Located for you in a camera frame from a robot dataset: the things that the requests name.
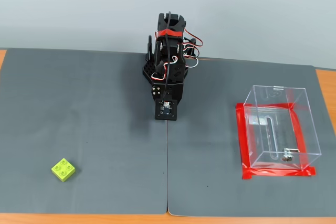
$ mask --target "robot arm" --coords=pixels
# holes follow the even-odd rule
[[[197,47],[196,39],[185,41],[183,32],[186,22],[178,14],[159,15],[158,31],[152,53],[152,37],[149,36],[147,63],[143,74],[152,85],[152,96],[155,101],[155,119],[176,120],[177,105],[182,98],[183,81],[191,68],[186,58],[193,58],[198,63],[198,55],[194,54]]]

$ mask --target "wooden table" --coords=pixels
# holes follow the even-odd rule
[[[0,50],[0,68],[6,51]],[[330,119],[336,131],[336,71],[316,70]],[[0,214],[0,224],[66,224],[66,223],[229,223],[229,224],[332,224],[336,218],[264,218],[264,217],[179,217],[163,215],[64,215]]]

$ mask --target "green lego brick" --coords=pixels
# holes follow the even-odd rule
[[[56,177],[64,182],[75,172],[75,168],[65,158],[62,158],[62,160],[58,162],[51,171],[56,175]]]

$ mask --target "transparent acrylic box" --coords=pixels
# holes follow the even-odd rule
[[[253,86],[243,106],[251,168],[302,170],[321,156],[306,89]]]

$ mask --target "gray cutting mat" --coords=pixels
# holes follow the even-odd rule
[[[235,106],[253,84],[306,88],[322,156],[317,176],[242,180]],[[336,139],[314,67],[200,61],[168,122],[168,208],[182,216],[336,216]]]
[[[10,49],[0,82],[0,212],[163,214],[166,122],[143,54]],[[62,158],[76,173],[62,183]]]

